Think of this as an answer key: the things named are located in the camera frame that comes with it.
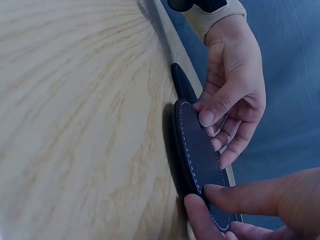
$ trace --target wooden table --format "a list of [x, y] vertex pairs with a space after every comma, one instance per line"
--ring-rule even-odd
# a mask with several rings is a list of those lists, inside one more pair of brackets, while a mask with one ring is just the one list
[[202, 87], [159, 0], [0, 1], [0, 235], [183, 239], [163, 110]]

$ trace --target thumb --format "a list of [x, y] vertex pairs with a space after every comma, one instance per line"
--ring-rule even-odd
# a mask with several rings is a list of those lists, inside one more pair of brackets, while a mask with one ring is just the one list
[[203, 127], [216, 124], [233, 105], [246, 95], [246, 90], [239, 83], [240, 81], [236, 80], [227, 81], [203, 104], [199, 113], [199, 121]]

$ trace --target beige sleeve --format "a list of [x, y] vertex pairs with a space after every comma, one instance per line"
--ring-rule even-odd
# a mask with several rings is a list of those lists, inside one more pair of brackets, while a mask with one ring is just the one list
[[227, 0], [226, 6], [212, 13], [203, 11], [195, 4], [189, 11], [183, 13], [185, 19], [203, 42], [205, 42], [205, 36], [213, 24], [227, 16], [237, 14], [247, 18], [245, 8], [238, 0]]

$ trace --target hand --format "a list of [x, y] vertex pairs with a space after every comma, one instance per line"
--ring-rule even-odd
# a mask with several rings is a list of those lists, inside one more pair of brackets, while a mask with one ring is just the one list
[[199, 121], [214, 136], [216, 151], [232, 141], [220, 157], [222, 168], [247, 147], [266, 108], [260, 48], [245, 18], [231, 15], [216, 22], [206, 34], [206, 83], [194, 108]]
[[234, 187], [206, 185], [204, 193], [226, 212], [278, 216], [285, 226], [272, 231], [233, 222], [224, 238], [203, 200], [190, 194], [184, 204], [197, 240], [320, 240], [320, 168]]

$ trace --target black object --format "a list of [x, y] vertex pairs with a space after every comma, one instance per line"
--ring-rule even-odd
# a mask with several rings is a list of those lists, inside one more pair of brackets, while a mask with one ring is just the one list
[[226, 6], [227, 0], [167, 0], [169, 7], [177, 12], [186, 12], [195, 4], [207, 13], [213, 13]]
[[183, 199], [187, 194], [197, 194], [206, 202], [212, 219], [221, 232], [226, 232], [230, 222], [242, 222], [241, 215], [232, 215], [216, 208], [206, 201], [203, 193], [205, 184], [229, 187], [226, 170], [221, 170], [220, 152], [215, 151], [211, 137], [198, 120], [192, 104], [197, 101], [196, 94], [182, 68], [171, 65], [173, 83], [179, 100], [174, 105], [172, 122], [177, 149], [178, 169], [183, 187], [178, 194]]

